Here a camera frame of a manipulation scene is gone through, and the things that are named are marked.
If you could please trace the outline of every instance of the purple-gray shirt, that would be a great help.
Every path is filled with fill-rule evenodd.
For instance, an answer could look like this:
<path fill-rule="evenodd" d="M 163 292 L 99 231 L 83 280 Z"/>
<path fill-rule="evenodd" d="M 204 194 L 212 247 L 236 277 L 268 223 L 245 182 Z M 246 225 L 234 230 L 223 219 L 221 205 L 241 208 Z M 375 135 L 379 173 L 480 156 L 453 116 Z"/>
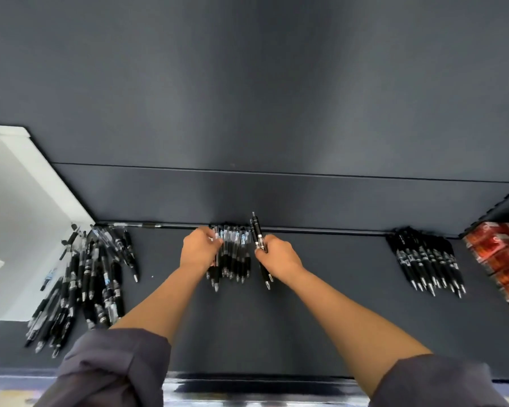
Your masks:
<path fill-rule="evenodd" d="M 64 357 L 36 407 L 163 405 L 171 346 L 142 329 L 93 330 Z M 379 383 L 372 407 L 509 407 L 489 368 L 442 356 L 398 361 Z"/>

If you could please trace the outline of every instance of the person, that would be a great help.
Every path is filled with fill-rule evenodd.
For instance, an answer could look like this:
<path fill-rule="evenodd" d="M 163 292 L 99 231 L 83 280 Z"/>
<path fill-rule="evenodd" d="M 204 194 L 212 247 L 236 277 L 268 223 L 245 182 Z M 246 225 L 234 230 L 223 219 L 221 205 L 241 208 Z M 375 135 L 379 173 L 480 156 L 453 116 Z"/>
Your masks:
<path fill-rule="evenodd" d="M 179 268 L 109 330 L 87 332 L 37 407 L 161 406 L 181 316 L 221 246 L 208 227 L 185 237 Z M 290 243 L 267 235 L 256 251 L 331 338 L 373 407 L 509 406 L 483 363 L 433 355 L 420 342 L 310 273 Z"/>

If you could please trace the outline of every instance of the person's right hand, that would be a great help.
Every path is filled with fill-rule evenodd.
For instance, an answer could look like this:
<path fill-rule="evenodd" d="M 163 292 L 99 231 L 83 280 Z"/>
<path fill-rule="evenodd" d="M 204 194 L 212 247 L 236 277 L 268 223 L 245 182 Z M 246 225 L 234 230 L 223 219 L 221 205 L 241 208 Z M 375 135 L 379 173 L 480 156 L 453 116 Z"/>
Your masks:
<path fill-rule="evenodd" d="M 272 276 L 287 283 L 289 277 L 303 268 L 302 260 L 292 248 L 288 241 L 278 239 L 273 234 L 264 237 L 264 242 L 268 248 L 268 252 L 264 252 L 261 248 L 255 250 L 255 255 Z"/>

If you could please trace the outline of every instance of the pile of pens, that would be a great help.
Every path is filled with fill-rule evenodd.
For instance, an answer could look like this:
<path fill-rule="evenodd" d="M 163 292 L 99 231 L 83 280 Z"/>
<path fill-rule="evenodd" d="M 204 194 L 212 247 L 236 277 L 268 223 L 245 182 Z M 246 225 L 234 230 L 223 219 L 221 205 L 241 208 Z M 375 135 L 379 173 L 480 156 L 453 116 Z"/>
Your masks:
<path fill-rule="evenodd" d="M 436 289 L 448 289 L 460 298 L 466 294 L 462 273 L 447 239 L 406 227 L 387 235 L 387 242 L 415 290 L 433 296 Z"/>
<path fill-rule="evenodd" d="M 89 330 L 108 328 L 124 314 L 122 299 L 122 267 L 124 263 L 138 282 L 139 273 L 127 230 L 118 235 L 115 230 L 93 226 L 89 233 L 72 225 L 74 232 L 59 261 L 66 258 L 66 271 L 41 301 L 28 322 L 25 347 L 36 339 L 36 353 L 49 344 L 55 358 L 68 342 L 78 310 L 82 311 Z M 80 242 L 74 245 L 80 236 Z M 49 281 L 49 275 L 43 288 Z"/>
<path fill-rule="evenodd" d="M 223 240 L 223 245 L 206 272 L 206 277 L 211 281 L 211 286 L 217 292 L 221 279 L 236 280 L 237 283 L 241 282 L 243 284 L 251 276 L 251 255 L 249 254 L 251 239 L 256 248 L 268 251 L 264 243 L 264 235 L 260 230 L 258 217 L 252 213 L 249 226 L 224 224 L 210 225 L 210 227 L 217 238 Z M 261 263 L 259 265 L 262 280 L 270 290 L 273 277 Z"/>

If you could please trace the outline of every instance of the black perforated edge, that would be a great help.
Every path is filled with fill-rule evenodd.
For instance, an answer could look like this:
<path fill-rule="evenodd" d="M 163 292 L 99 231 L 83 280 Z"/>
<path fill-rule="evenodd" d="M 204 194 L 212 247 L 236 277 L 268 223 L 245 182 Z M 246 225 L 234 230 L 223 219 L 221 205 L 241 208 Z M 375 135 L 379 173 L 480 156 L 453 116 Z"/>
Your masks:
<path fill-rule="evenodd" d="M 473 230 L 476 226 L 478 226 L 481 222 L 486 221 L 486 217 L 493 212 L 497 207 L 502 205 L 505 201 L 507 201 L 509 198 L 509 194 L 503 197 L 502 201 L 499 201 L 496 203 L 491 209 L 489 209 L 487 212 L 485 212 L 480 218 L 478 218 L 476 221 L 471 223 L 469 227 L 467 227 L 458 237 L 463 238 L 467 233 L 469 233 L 471 230 Z"/>

